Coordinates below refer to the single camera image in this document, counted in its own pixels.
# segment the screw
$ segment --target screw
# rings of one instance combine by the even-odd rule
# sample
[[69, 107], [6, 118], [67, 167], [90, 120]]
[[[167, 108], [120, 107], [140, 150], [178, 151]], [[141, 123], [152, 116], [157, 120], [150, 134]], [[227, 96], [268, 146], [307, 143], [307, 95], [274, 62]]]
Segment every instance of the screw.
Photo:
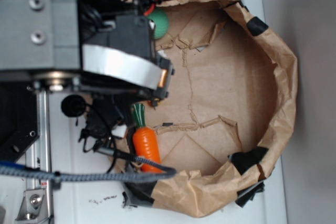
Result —
[[146, 24], [146, 21], [147, 21], [148, 19], [147, 18], [145, 18], [145, 17], [140, 17], [138, 20], [137, 20], [137, 25], [139, 26], [139, 27], [142, 27], [142, 26], [144, 26], [145, 24]]
[[20, 152], [20, 149], [19, 149], [16, 145], [12, 145], [12, 146], [11, 146], [11, 150], [12, 150], [12, 152], [14, 152], [14, 153], [19, 153], [19, 152]]
[[35, 31], [30, 35], [31, 41], [36, 45], [42, 45], [46, 42], [47, 37], [42, 31]]
[[33, 10], [42, 10], [44, 2], [42, 0], [29, 0], [29, 5]]
[[31, 220], [32, 218], [33, 218], [33, 215], [30, 212], [25, 214], [26, 220]]
[[145, 91], [143, 91], [142, 89], [140, 89], [140, 90], [138, 91], [138, 94], [139, 94], [139, 95], [146, 95]]
[[27, 90], [28, 90], [28, 91], [34, 91], [34, 88], [33, 88], [32, 86], [28, 85], [28, 86], [27, 86]]
[[34, 206], [34, 207], [38, 207], [39, 205], [41, 205], [42, 203], [42, 198], [38, 195], [38, 194], [34, 194], [31, 196], [30, 198], [30, 203]]

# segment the metal plate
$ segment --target metal plate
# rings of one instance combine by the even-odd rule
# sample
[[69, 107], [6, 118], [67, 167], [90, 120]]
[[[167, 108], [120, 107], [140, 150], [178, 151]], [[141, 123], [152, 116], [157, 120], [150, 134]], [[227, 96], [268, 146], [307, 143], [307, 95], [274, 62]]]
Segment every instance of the metal plate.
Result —
[[33, 9], [29, 1], [0, 0], [1, 70], [54, 66], [50, 0], [34, 0], [43, 3], [41, 10]]
[[15, 162], [39, 136], [37, 100], [26, 83], [0, 83], [0, 159]]

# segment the orange carrot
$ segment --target orange carrot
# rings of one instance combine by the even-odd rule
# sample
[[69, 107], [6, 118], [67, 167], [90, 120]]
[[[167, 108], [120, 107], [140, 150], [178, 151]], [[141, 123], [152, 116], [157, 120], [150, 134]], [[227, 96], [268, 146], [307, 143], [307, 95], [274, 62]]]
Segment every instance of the orange carrot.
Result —
[[[144, 156], [145, 158], [161, 163], [159, 147], [157, 146], [155, 132], [146, 127], [144, 118], [144, 105], [137, 103], [134, 106], [133, 117], [136, 122], [137, 130], [133, 135], [133, 144], [137, 156]], [[143, 172], [160, 173], [161, 170], [144, 164], [141, 167]]]

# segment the bolt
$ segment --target bolt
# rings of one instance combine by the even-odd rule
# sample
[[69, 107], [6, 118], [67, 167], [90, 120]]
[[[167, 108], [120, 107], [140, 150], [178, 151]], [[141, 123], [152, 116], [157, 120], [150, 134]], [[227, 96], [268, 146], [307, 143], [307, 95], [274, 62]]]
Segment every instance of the bolt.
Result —
[[44, 2], [42, 0], [29, 0], [29, 6], [33, 10], [42, 10], [44, 7]]
[[50, 85], [49, 90], [51, 92], [62, 91], [63, 90], [63, 86], [61, 84]]
[[78, 77], [74, 77], [72, 79], [72, 85], [79, 86], [80, 85], [80, 79]]
[[42, 198], [38, 195], [38, 194], [34, 194], [31, 196], [30, 198], [30, 203], [34, 206], [34, 207], [38, 207], [39, 205], [41, 205], [42, 203]]
[[26, 214], [25, 214], [25, 219], [26, 219], [26, 220], [31, 220], [32, 218], [33, 218], [32, 213], [29, 212], [29, 213], [26, 213]]
[[42, 45], [46, 42], [47, 37], [42, 31], [35, 31], [30, 35], [31, 41], [36, 45]]
[[41, 88], [41, 83], [39, 81], [34, 81], [34, 89], [39, 90]]

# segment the brown paper bag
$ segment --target brown paper bag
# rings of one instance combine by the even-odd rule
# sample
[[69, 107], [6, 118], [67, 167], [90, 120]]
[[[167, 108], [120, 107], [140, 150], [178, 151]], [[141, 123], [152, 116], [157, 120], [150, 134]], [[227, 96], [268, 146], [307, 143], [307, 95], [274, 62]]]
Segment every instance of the brown paper bag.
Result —
[[[293, 132], [297, 59], [239, 0], [173, 0], [161, 8], [170, 25], [156, 48], [176, 74], [170, 97], [145, 115], [162, 164], [179, 173], [158, 181], [150, 196], [154, 207], [202, 217], [270, 176]], [[234, 153], [256, 161], [238, 168], [238, 156], [228, 158]]]

